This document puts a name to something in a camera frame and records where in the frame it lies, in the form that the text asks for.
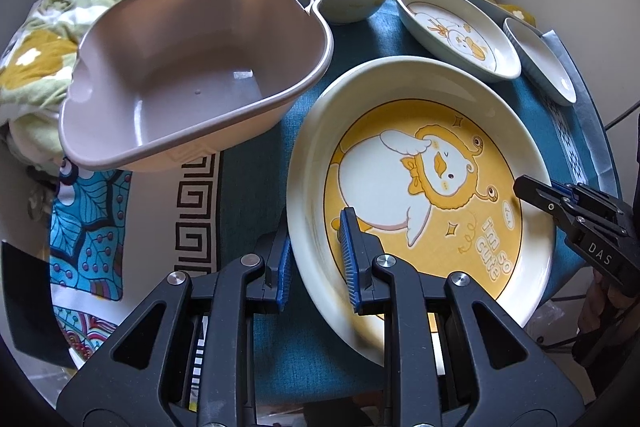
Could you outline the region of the person's right hand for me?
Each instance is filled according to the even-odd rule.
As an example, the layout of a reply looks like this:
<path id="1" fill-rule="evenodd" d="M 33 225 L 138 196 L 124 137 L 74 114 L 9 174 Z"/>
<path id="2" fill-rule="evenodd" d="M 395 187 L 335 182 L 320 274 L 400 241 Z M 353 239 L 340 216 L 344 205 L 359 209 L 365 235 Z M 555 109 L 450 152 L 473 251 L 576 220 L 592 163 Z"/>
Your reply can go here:
<path id="1" fill-rule="evenodd" d="M 578 317 L 578 331 L 585 334 L 598 329 L 607 303 L 611 303 L 615 310 L 626 310 L 633 302 L 634 298 L 625 296 L 604 275 L 593 269 L 592 282 Z"/>

